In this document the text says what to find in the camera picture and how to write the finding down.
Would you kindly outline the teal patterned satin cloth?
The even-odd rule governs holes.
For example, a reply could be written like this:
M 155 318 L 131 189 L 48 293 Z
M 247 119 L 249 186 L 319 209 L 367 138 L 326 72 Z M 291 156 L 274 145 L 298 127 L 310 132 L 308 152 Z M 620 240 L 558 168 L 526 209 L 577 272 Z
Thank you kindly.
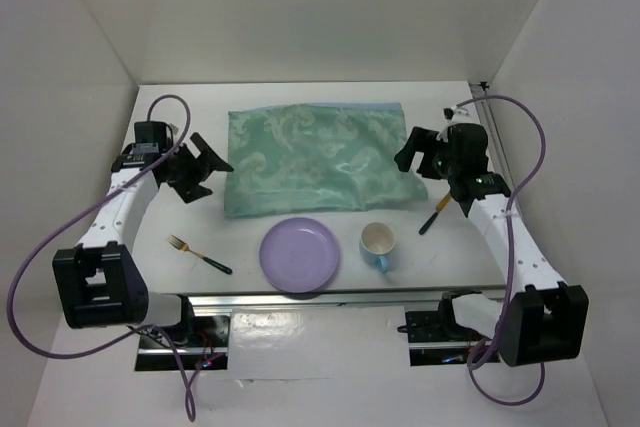
M 424 201 L 395 155 L 407 140 L 399 103 L 269 106 L 228 114 L 224 213 L 230 219 L 367 211 Z

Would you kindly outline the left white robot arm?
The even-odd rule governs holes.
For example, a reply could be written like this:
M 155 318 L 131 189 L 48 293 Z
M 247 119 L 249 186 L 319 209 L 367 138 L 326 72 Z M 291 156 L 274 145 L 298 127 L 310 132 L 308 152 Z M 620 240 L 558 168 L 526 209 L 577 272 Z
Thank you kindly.
M 203 183 L 212 172 L 233 168 L 197 133 L 190 137 L 196 153 L 176 140 L 164 122 L 137 122 L 134 135 L 112 164 L 110 200 L 75 247 L 54 255 L 56 285 L 67 324 L 74 329 L 156 325 L 172 344 L 184 346 L 196 337 L 198 324 L 188 315 L 186 298 L 150 291 L 133 246 L 161 185 L 191 203 L 211 195 Z

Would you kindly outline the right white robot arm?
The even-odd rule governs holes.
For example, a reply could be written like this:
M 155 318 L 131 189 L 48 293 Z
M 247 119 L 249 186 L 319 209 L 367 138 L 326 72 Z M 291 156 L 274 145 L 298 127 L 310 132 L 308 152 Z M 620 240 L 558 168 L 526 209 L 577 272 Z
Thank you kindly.
M 477 124 L 442 132 L 415 127 L 394 157 L 406 172 L 421 154 L 418 174 L 448 183 L 452 199 L 485 240 L 510 287 L 502 302 L 474 290 L 445 293 L 438 331 L 448 339 L 468 330 L 495 339 L 498 355 L 511 367 L 573 359 L 586 324 L 586 291 L 567 284 L 545 259 L 507 183 L 489 170 L 487 148 L 487 133 Z

